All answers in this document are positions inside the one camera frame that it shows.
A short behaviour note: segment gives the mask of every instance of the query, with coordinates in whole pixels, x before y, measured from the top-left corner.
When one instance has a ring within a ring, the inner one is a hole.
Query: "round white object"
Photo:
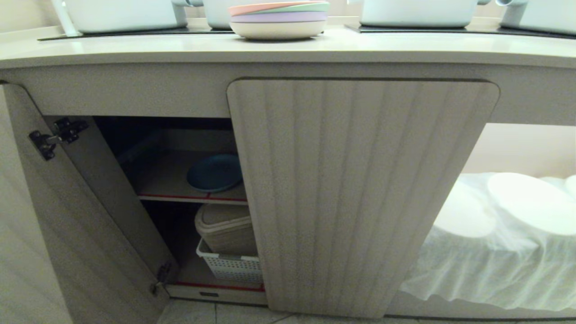
[[[564,186],[564,183],[566,182],[566,180],[564,180],[564,179],[554,178],[553,176],[545,176],[545,177],[540,178],[540,180],[553,185],[554,187],[560,189],[561,191],[566,191],[566,187]]]
[[[494,210],[466,184],[456,182],[434,226],[446,232],[468,238],[481,238],[496,227]]]
[[[256,5],[269,3],[270,0],[204,0],[204,13],[208,26],[216,29],[230,29],[230,13],[228,8],[241,5]]]
[[[324,31],[326,21],[307,22],[231,22],[232,30],[247,39],[283,40],[316,36]]]
[[[576,235],[576,201],[555,186],[531,176],[501,173],[490,177],[492,197],[516,219],[557,235]]]
[[[568,190],[568,192],[572,195],[572,197],[576,199],[576,175],[573,175],[568,179],[566,179],[564,185],[566,186],[566,190]]]

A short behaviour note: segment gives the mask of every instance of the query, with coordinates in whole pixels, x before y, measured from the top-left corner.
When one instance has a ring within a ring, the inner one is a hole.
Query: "open cabinet door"
[[[61,118],[44,116],[52,131],[56,131],[54,123]],[[94,119],[89,116],[77,118],[84,120],[88,128],[82,132],[81,140],[74,145],[62,145],[62,149],[148,269],[158,273],[170,264],[166,281],[176,281],[179,272],[176,259],[142,206]]]
[[[231,83],[269,306],[382,317],[498,96],[483,81]]]
[[[152,289],[156,275],[66,152],[57,146],[46,161],[35,148],[31,132],[52,133],[24,88],[0,85],[0,118],[0,189],[12,199],[3,197],[0,222],[9,322],[155,323],[167,293]]]

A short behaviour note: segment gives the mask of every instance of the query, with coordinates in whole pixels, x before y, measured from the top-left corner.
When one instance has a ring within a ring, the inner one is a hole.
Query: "beige lidded container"
[[[196,213],[194,223],[213,253],[258,255],[247,206],[205,204]]]

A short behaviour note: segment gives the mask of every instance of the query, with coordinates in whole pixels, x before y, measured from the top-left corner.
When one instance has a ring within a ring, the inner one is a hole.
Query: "white basket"
[[[212,253],[203,239],[196,253],[203,258],[218,279],[262,283],[262,270],[258,257]]]

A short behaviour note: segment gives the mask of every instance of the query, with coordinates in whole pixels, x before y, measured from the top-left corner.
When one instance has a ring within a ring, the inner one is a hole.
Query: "cabinet hinge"
[[[54,123],[56,132],[53,135],[42,134],[40,131],[35,130],[28,134],[34,146],[40,152],[40,155],[48,161],[54,155],[54,149],[60,143],[72,143],[79,139],[78,133],[88,128],[88,123],[84,120],[77,120],[71,122],[68,118],[58,119]]]
[[[154,296],[158,296],[158,290],[164,289],[168,277],[170,275],[170,270],[172,270],[172,264],[168,261],[163,264],[156,273],[156,283],[150,285],[150,293]]]

